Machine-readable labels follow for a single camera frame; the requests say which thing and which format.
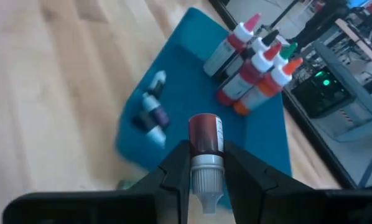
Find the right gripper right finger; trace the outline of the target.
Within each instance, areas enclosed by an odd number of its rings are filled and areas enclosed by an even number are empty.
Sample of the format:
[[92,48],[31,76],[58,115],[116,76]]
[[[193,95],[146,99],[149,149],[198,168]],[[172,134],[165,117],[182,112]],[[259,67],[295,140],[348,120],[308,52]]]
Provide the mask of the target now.
[[372,224],[372,188],[316,190],[224,142],[236,224]]

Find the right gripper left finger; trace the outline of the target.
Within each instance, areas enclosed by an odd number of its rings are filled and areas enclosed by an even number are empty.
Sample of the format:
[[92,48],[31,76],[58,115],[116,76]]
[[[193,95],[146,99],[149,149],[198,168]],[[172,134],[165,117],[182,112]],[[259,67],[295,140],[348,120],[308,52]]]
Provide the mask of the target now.
[[187,224],[190,159],[183,140],[127,190],[25,194],[6,206],[2,224]]

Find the small white-capped dropper bottle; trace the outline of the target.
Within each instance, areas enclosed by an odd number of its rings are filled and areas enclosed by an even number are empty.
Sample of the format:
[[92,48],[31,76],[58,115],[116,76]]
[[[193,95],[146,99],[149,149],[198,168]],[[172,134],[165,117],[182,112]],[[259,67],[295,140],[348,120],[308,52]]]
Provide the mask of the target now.
[[146,136],[159,147],[164,147],[166,135],[162,128],[151,118],[149,113],[140,111],[132,118],[133,125],[143,131]]
[[154,78],[152,79],[151,83],[147,87],[148,94],[154,96],[155,98],[159,99],[159,97],[162,94],[162,91],[164,89],[165,83],[166,83],[166,72],[161,70],[158,71]]

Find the small dark red dropper bottle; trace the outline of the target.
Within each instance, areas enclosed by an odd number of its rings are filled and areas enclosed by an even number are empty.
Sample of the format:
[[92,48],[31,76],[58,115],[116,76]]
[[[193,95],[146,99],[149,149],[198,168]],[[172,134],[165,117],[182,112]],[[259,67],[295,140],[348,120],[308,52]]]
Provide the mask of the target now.
[[224,144],[221,119],[202,113],[188,122],[191,143],[191,180],[205,215],[216,213],[216,205],[224,195]]

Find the small purple dropper bottle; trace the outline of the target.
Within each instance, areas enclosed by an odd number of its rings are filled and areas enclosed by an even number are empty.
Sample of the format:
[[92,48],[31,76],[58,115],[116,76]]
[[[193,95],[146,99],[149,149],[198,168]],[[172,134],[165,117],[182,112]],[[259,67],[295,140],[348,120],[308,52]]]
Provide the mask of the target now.
[[143,93],[142,107],[149,115],[154,118],[154,120],[160,127],[162,127],[163,129],[168,127],[170,123],[169,117],[160,102],[155,98],[155,96],[150,95],[149,93]]

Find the tall orange-capped coloring bottle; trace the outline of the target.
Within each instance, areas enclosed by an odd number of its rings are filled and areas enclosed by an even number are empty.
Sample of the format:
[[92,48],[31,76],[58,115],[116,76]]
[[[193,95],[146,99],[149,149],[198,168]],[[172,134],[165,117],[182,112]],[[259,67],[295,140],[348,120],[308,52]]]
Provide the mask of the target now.
[[281,92],[292,80],[292,73],[295,72],[302,62],[302,58],[297,58],[285,65],[276,65],[270,72],[266,72],[262,79],[233,105],[233,109],[240,115],[248,115]]

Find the tall red-capped coloring bottle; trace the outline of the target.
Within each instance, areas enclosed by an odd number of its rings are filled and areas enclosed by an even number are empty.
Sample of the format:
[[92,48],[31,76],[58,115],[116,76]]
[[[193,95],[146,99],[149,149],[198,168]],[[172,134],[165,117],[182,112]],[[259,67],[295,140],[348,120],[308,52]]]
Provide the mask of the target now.
[[229,106],[241,98],[262,79],[263,73],[273,66],[273,59],[281,48],[281,44],[276,44],[266,51],[257,51],[251,58],[246,59],[240,69],[219,87],[216,93],[217,100]]

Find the tall green-capped coloring bottle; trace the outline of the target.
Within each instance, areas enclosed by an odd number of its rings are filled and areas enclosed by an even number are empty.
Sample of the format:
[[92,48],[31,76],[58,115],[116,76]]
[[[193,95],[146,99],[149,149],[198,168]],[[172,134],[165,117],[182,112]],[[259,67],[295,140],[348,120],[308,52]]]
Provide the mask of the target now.
[[290,45],[283,46],[279,53],[273,59],[274,65],[286,65],[289,61],[289,58],[292,56],[297,47],[297,42],[293,42]]

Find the tall black-capped coloring bottle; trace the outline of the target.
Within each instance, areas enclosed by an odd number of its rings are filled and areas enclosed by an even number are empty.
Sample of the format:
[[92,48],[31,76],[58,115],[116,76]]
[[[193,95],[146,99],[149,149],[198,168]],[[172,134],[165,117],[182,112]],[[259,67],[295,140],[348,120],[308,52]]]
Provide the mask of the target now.
[[246,59],[251,58],[257,51],[267,51],[278,34],[279,31],[275,29],[265,37],[258,37],[254,40],[218,74],[217,80],[223,83],[241,68]]

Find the tall pink-capped coloring bottle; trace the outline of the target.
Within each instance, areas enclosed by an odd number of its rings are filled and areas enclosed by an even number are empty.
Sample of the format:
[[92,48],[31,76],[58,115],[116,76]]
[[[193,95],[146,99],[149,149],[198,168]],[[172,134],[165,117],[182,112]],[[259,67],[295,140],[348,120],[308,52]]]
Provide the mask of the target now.
[[203,71],[209,77],[214,77],[225,68],[247,46],[254,37],[254,28],[261,18],[261,13],[250,17],[246,22],[240,22],[223,39],[203,65]]

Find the black computer green light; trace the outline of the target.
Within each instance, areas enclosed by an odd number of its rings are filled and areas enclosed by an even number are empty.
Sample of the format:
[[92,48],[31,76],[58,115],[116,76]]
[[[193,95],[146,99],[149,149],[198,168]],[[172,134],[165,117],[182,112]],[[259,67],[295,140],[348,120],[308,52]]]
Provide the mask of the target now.
[[355,97],[327,68],[314,70],[304,81],[298,81],[291,93],[309,118],[324,118],[353,102]]

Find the teal plastic bin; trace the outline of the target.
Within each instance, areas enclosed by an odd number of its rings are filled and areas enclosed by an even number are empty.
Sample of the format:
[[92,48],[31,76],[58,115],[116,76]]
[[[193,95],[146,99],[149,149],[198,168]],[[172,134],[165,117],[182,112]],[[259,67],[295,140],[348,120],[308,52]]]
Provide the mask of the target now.
[[[282,96],[276,95],[247,116],[237,115],[215,98],[218,84],[202,67],[226,35],[224,28],[198,9],[190,8],[185,13],[119,117],[116,147],[123,157],[148,171],[155,170],[181,140],[188,138],[189,118],[212,113],[221,118],[226,140],[291,174]],[[164,146],[158,146],[132,122],[141,110],[142,94],[161,70],[167,78],[159,101],[170,119]]]

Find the black office chair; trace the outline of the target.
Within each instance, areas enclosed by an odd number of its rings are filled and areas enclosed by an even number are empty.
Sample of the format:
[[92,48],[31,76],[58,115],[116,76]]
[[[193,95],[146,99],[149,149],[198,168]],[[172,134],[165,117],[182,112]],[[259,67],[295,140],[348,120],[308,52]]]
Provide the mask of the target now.
[[292,40],[297,42],[295,53],[323,35],[333,23],[348,14],[349,0],[324,0],[323,7],[309,19]]

